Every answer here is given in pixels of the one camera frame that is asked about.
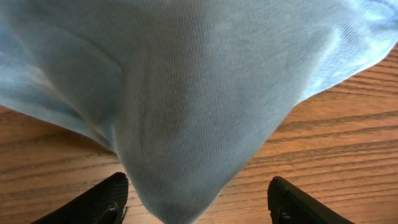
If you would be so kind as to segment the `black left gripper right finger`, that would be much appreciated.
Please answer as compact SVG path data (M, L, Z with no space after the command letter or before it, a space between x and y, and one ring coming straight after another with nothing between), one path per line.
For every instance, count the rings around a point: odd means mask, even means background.
M267 189L273 224L353 224L280 176Z

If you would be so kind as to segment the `light blue printed t-shirt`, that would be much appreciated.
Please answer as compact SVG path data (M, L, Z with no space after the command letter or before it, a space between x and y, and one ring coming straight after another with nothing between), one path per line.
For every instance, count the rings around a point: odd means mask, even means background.
M382 60L391 0L4 0L1 104L114 151L192 223L298 103Z

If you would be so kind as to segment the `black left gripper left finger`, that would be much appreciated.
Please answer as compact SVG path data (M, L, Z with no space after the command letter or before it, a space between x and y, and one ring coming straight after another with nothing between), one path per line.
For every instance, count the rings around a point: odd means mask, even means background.
M32 224L122 224L129 182L117 172Z

